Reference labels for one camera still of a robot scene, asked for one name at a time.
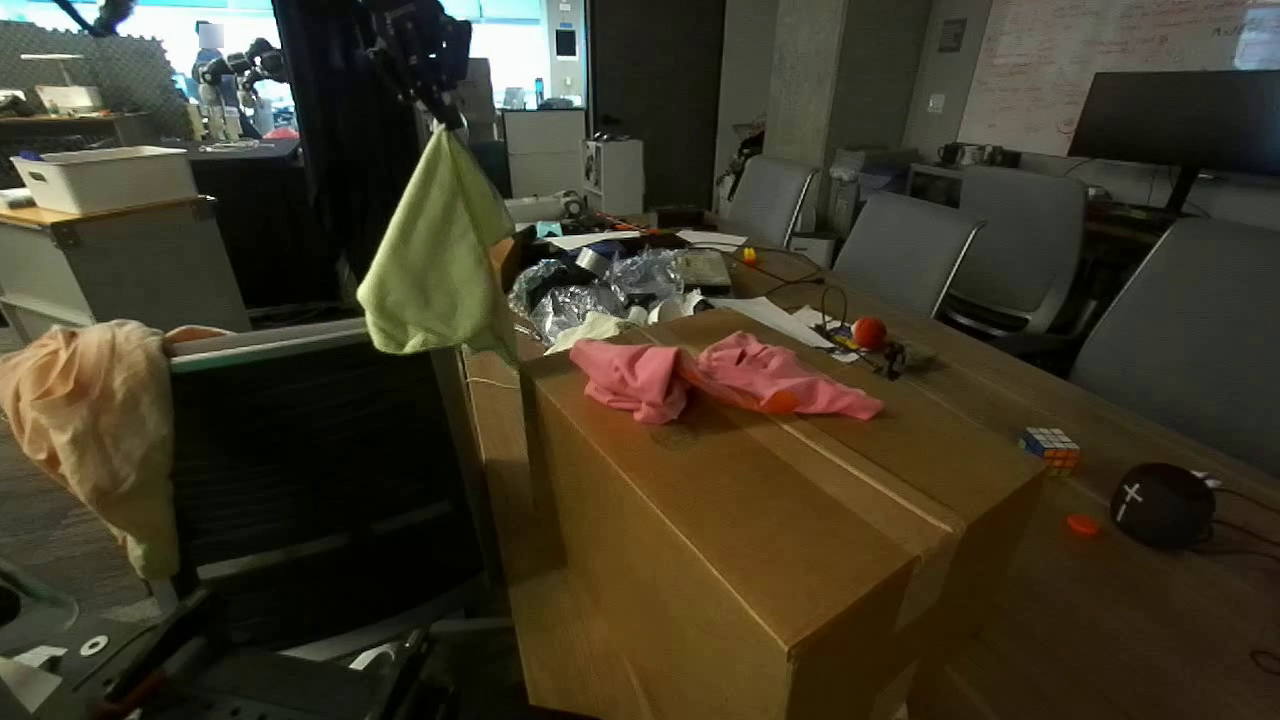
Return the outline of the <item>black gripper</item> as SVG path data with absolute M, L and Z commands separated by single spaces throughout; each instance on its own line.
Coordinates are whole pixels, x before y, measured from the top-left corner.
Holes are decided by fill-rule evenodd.
M 473 24 L 446 14 L 439 0 L 366 0 L 366 28 L 366 57 L 392 90 L 461 127 L 451 90 L 469 76 Z

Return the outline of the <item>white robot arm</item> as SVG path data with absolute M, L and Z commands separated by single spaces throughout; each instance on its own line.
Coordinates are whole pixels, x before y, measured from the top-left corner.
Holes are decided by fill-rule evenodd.
M 361 276 L 424 149 L 418 116 L 461 123 L 473 24 L 442 0 L 271 0 L 313 212 Z

